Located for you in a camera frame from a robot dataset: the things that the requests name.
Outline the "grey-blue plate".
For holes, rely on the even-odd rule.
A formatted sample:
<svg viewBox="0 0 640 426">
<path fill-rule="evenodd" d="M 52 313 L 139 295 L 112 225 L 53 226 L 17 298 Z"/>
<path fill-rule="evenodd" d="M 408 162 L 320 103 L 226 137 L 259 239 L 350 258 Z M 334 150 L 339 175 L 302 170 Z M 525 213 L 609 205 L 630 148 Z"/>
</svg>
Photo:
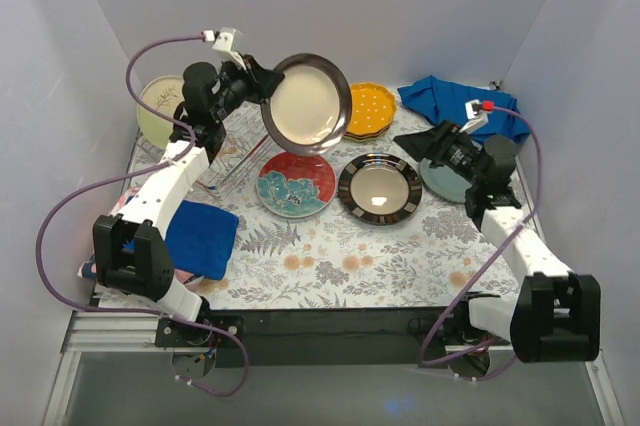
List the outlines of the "grey-blue plate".
<svg viewBox="0 0 640 426">
<path fill-rule="evenodd" d="M 428 159 L 419 163 L 419 176 L 433 194 L 454 204 L 465 203 L 470 183 L 448 166 L 432 167 Z"/>
</svg>

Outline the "brown rim beige plate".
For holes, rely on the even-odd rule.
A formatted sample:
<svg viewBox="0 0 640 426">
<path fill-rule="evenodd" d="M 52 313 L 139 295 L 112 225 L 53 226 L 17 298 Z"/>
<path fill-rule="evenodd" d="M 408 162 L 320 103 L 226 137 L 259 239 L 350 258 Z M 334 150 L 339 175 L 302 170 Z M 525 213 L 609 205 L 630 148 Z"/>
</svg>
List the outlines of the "brown rim beige plate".
<svg viewBox="0 0 640 426">
<path fill-rule="evenodd" d="M 261 106 L 266 130 L 283 150 L 322 155 L 344 137 L 352 116 L 352 96 L 343 72 L 311 53 L 285 58 L 274 71 L 282 77 Z"/>
</svg>

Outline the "black checkered rim plate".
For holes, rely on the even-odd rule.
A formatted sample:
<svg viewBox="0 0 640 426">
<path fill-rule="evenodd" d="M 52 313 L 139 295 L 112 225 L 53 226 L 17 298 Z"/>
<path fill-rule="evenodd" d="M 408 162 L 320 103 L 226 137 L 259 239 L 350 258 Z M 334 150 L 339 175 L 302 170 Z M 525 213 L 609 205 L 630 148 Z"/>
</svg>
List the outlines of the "black checkered rim plate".
<svg viewBox="0 0 640 426">
<path fill-rule="evenodd" d="M 390 226 L 416 212 L 422 199 L 422 184 L 405 160 L 390 154 L 364 154 L 341 171 L 337 197 L 359 220 Z"/>
</svg>

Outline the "yellow polka dot plate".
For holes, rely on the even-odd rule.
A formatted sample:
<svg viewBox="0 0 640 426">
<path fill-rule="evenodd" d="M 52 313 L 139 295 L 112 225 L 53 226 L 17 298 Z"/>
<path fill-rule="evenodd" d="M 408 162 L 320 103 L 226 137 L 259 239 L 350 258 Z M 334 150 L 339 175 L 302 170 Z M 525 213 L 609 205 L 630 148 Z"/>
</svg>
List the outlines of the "yellow polka dot plate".
<svg viewBox="0 0 640 426">
<path fill-rule="evenodd" d="M 347 132 L 366 134 L 393 122 L 397 111 L 396 101 L 386 87 L 363 82 L 352 84 L 350 89 L 352 113 Z"/>
</svg>

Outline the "cream plate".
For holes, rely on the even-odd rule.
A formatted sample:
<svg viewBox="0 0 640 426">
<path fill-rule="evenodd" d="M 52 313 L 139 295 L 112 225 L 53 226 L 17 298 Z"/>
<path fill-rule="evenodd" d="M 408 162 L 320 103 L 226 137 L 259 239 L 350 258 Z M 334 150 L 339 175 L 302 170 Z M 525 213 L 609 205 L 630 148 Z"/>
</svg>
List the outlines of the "cream plate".
<svg viewBox="0 0 640 426">
<path fill-rule="evenodd" d="M 172 117 L 183 101 L 181 76 L 161 76 L 148 83 L 140 98 L 154 111 Z M 137 121 L 142 136 L 153 146 L 164 150 L 173 131 L 173 123 L 137 106 Z"/>
</svg>

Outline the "green polka dot plate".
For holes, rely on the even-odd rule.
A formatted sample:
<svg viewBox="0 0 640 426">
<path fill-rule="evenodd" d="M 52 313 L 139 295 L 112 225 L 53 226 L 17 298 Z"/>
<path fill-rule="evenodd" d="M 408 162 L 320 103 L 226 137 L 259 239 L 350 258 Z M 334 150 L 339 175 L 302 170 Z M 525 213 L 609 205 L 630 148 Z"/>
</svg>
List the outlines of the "green polka dot plate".
<svg viewBox="0 0 640 426">
<path fill-rule="evenodd" d="M 356 135 L 356 134 L 350 134 L 349 132 L 345 133 L 345 135 L 343 136 L 344 140 L 347 141 L 352 141 L 352 142 L 356 142 L 356 143 L 362 143 L 362 142 L 368 142 L 368 141 L 374 141 L 380 137 L 384 137 L 384 135 L 389 131 L 389 127 L 387 128 L 383 128 L 379 131 L 376 131 L 375 133 L 370 133 L 370 134 L 362 134 L 362 135 Z"/>
</svg>

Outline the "red blue floral plate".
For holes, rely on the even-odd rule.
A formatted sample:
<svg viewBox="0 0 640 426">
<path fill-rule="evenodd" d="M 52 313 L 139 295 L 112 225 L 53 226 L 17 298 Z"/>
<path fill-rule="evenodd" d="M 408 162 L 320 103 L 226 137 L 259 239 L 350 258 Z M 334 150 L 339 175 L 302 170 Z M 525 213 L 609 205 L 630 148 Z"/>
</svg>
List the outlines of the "red blue floral plate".
<svg viewBox="0 0 640 426">
<path fill-rule="evenodd" d="M 282 152 L 261 168 L 256 192 L 272 213 L 287 219 L 301 219 L 329 205 L 336 193 L 336 175 L 321 156 Z"/>
</svg>

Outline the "pink polka dot plate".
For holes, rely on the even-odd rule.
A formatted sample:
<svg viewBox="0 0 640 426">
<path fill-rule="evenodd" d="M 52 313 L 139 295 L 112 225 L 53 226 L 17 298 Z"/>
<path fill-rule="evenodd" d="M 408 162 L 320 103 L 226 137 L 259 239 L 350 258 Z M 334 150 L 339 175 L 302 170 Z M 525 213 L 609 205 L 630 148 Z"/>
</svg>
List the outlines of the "pink polka dot plate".
<svg viewBox="0 0 640 426">
<path fill-rule="evenodd" d="M 383 136 L 391 127 L 392 123 L 389 123 L 387 125 L 385 125 L 384 127 L 382 127 L 381 129 L 375 131 L 375 132 L 370 132 L 370 133 L 366 133 L 366 134 L 354 134 L 351 132 L 346 132 L 344 135 L 344 139 L 349 139 L 349 140 L 353 140 L 353 141 L 365 141 L 365 140 L 369 140 L 369 139 L 374 139 L 374 138 L 378 138 L 380 136 Z"/>
</svg>

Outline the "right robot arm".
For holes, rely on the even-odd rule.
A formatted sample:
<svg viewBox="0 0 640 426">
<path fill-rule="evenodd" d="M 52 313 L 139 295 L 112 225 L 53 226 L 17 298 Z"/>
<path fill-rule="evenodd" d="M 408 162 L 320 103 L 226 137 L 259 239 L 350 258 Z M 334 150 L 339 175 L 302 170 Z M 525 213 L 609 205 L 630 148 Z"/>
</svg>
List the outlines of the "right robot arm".
<svg viewBox="0 0 640 426">
<path fill-rule="evenodd" d="M 600 349 L 601 288 L 591 275 L 577 274 L 555 256 L 521 211 L 511 187 L 517 147 L 493 135 L 481 147 L 451 121 L 395 143 L 414 160 L 448 167 L 469 183 L 465 209 L 482 235 L 497 250 L 519 284 L 518 297 L 472 295 L 459 299 L 466 310 L 452 319 L 454 335 L 475 343 L 486 333 L 509 342 L 524 363 L 585 362 Z"/>
</svg>

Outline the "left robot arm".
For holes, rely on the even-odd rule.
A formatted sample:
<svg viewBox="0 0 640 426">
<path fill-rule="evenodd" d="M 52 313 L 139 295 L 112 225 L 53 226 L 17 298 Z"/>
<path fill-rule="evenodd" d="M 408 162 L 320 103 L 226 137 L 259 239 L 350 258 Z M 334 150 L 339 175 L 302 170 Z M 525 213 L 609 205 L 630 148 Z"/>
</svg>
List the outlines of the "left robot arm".
<svg viewBox="0 0 640 426">
<path fill-rule="evenodd" d="M 193 183 L 219 153 L 224 119 L 245 102 L 267 102 L 283 79 L 283 73 L 261 67 L 250 55 L 219 68 L 207 62 L 188 66 L 163 157 L 167 167 L 151 174 L 116 215 L 94 223 L 98 283 L 181 317 L 178 333 L 190 345 L 205 344 L 213 323 L 200 313 L 201 297 L 176 278 L 166 232 Z"/>
</svg>

